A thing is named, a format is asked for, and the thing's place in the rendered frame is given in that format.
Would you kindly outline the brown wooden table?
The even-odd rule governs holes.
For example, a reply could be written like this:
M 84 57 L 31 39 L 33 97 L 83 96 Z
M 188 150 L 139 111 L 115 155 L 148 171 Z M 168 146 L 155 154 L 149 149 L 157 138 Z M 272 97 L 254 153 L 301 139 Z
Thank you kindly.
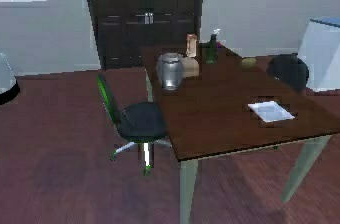
M 340 133 L 340 118 L 261 69 L 242 67 L 241 58 L 226 47 L 219 49 L 216 63 L 200 64 L 199 76 L 165 91 L 157 77 L 157 60 L 163 53 L 183 51 L 181 45 L 141 49 L 148 95 L 160 106 L 180 162 L 180 224 L 190 223 L 200 160 L 302 141 L 280 196 L 288 202 L 331 136 Z M 294 119 L 266 123 L 248 107 L 267 101 L 275 101 Z

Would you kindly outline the green black office chair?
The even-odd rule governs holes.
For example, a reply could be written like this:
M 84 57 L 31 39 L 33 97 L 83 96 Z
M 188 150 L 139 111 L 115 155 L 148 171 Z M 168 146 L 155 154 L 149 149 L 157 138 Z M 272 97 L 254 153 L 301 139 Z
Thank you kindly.
M 171 147 L 171 143 L 165 140 L 167 129 L 159 106 L 154 102 L 143 101 L 120 110 L 105 77 L 98 74 L 96 80 L 103 107 L 113 127 L 118 135 L 127 141 L 126 145 L 113 151 L 110 160 L 114 161 L 119 153 L 137 145 L 138 149 L 143 150 L 143 174 L 149 175 L 154 159 L 154 145 Z

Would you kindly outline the silver metal vase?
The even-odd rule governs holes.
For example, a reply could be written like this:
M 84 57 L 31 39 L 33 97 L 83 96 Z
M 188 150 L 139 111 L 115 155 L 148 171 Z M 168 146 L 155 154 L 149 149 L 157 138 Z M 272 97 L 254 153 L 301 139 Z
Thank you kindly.
M 165 90 L 176 90 L 183 78 L 183 56 L 178 53 L 165 53 L 159 56 L 156 72 L 160 85 Z

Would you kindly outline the dark brown cupboard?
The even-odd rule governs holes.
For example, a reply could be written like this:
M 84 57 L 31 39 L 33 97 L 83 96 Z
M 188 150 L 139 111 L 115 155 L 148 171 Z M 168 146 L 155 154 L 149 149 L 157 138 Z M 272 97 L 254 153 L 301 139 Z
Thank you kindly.
M 140 48 L 198 34 L 203 0 L 87 0 L 103 69 L 140 67 Z

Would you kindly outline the black round chair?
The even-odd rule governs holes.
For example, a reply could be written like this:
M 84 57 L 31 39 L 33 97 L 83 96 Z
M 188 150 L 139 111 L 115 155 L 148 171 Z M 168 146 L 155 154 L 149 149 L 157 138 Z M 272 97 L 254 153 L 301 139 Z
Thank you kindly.
M 302 92 L 309 79 L 308 66 L 296 55 L 291 54 L 274 56 L 268 63 L 266 72 L 296 92 Z

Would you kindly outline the tan round bread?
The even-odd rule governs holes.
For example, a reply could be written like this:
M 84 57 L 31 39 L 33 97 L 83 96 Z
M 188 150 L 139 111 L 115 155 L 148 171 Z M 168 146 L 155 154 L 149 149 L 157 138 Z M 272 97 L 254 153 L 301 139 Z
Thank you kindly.
M 183 77 L 195 77 L 199 75 L 199 63 L 196 59 L 185 57 L 182 59 L 184 66 Z

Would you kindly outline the white square plate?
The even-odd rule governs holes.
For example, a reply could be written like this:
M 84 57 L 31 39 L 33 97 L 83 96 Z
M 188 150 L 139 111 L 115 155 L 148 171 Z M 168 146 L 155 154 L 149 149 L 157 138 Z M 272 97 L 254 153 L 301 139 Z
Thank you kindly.
M 290 112 L 275 101 L 253 103 L 249 104 L 248 107 L 266 123 L 294 119 Z

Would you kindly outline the white cabinet with blue top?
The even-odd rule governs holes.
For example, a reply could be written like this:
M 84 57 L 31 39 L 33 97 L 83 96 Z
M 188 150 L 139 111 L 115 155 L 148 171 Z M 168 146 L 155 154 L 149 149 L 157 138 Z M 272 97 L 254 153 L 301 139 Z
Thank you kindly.
M 308 66 L 306 87 L 315 91 L 340 89 L 340 17 L 310 19 L 298 57 Z

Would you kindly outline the green spray bottle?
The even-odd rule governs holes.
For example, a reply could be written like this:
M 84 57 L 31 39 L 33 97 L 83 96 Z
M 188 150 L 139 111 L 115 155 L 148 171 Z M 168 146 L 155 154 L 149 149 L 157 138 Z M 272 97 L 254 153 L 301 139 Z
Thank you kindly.
M 205 55 L 205 62 L 207 64 L 213 64 L 217 61 L 217 35 L 219 34 L 220 29 L 214 29 L 211 36 L 210 40 L 206 45 L 206 55 Z

